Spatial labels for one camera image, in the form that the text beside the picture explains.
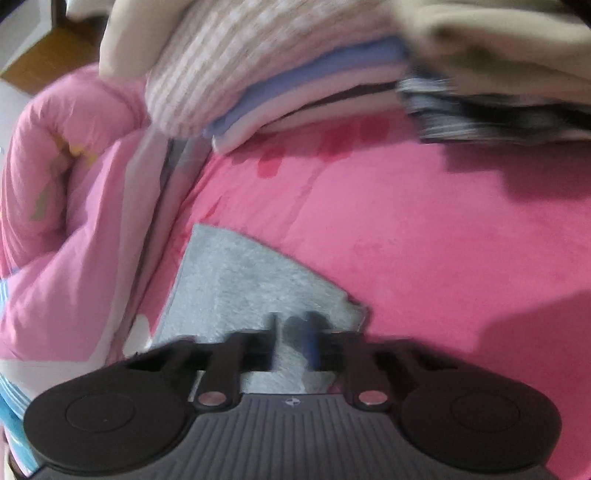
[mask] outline stack of folded clothes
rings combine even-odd
[[[591,138],[583,0],[113,3],[102,74],[149,73],[154,122],[222,154],[257,132],[396,107],[425,142]]]

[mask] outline folded gray fabric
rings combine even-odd
[[[450,82],[420,67],[397,86],[424,143],[467,141],[536,145],[591,140],[591,108],[511,95],[458,96]]]
[[[237,233],[195,225],[154,342],[195,335],[219,342],[228,333],[266,327],[278,316],[279,341],[272,372],[246,375],[248,393],[323,393],[331,372],[308,372],[297,347],[293,316],[316,311],[335,330],[358,330],[366,309],[345,291],[302,265]]]

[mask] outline gray ribbed plate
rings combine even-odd
[[[35,480],[90,480],[43,469]],[[389,418],[341,395],[245,395],[197,418],[167,456],[109,480],[557,480],[542,467],[507,475],[453,469],[407,443]]]

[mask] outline white wall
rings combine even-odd
[[[12,130],[30,97],[0,80],[0,168],[8,150]]]
[[[0,72],[50,30],[50,0],[27,0],[12,12],[0,23]]]

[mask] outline mattress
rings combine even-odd
[[[230,229],[369,305],[370,337],[414,337],[547,394],[563,418],[549,467],[588,480],[588,156],[422,145],[400,111],[255,137],[211,156],[183,203],[134,341],[149,344],[193,225]]]

